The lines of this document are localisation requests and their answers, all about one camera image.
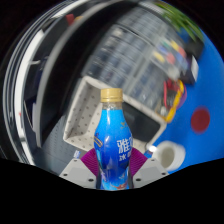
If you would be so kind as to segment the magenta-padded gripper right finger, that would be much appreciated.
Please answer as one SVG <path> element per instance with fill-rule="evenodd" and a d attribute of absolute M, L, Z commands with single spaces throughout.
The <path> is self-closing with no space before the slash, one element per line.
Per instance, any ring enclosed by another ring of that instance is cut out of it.
<path fill-rule="evenodd" d="M 130 189 L 140 188 L 168 175 L 165 168 L 154 158 L 147 158 L 133 148 L 128 171 Z"/>

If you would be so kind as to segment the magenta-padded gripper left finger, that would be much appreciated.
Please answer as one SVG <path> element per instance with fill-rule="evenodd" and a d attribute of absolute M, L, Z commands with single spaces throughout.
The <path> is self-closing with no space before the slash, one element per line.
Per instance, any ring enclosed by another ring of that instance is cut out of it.
<path fill-rule="evenodd" d="M 72 159 L 60 177 L 84 188 L 99 189 L 100 168 L 95 150 L 91 149 L 81 159 Z"/>

